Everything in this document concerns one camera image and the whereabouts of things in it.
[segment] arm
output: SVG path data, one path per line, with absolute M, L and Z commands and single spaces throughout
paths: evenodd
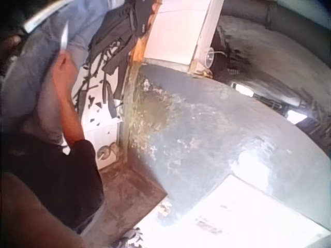
M 86 247 L 79 235 L 55 218 L 20 179 L 9 173 L 1 175 L 1 228 L 9 247 Z
M 78 121 L 78 115 L 71 99 L 71 89 L 76 76 L 77 68 L 72 62 L 70 54 L 61 51 L 53 68 L 53 83 L 59 101 L 64 138 L 70 148 L 76 141 L 85 139 L 82 125 Z

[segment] black rubber tube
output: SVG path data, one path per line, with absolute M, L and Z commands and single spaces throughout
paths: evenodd
M 221 15 L 250 20 L 284 34 L 331 67 L 331 32 L 292 10 L 275 2 L 225 0 Z

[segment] knife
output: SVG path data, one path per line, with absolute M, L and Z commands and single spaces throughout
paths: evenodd
M 66 50 L 67 49 L 67 44 L 68 44 L 68 22 L 66 22 L 66 25 L 63 28 L 62 36 L 61 36 L 61 44 L 60 44 L 60 49 Z

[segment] bright light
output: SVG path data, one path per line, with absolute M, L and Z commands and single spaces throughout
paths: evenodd
M 241 94 L 249 97 L 252 97 L 254 95 L 254 92 L 252 90 L 240 84 L 237 84 L 235 89 L 239 91 Z
M 290 121 L 293 124 L 297 124 L 297 123 L 299 123 L 300 121 L 302 121 L 306 118 L 307 118 L 307 115 L 300 114 L 300 113 L 295 112 L 293 110 L 288 111 L 287 120 Z

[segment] black shirt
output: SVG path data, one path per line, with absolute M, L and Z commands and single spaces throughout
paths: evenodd
M 76 142 L 70 154 L 27 135 L 2 134 L 2 171 L 22 180 L 63 224 L 80 233 L 104 197 L 95 151 Z

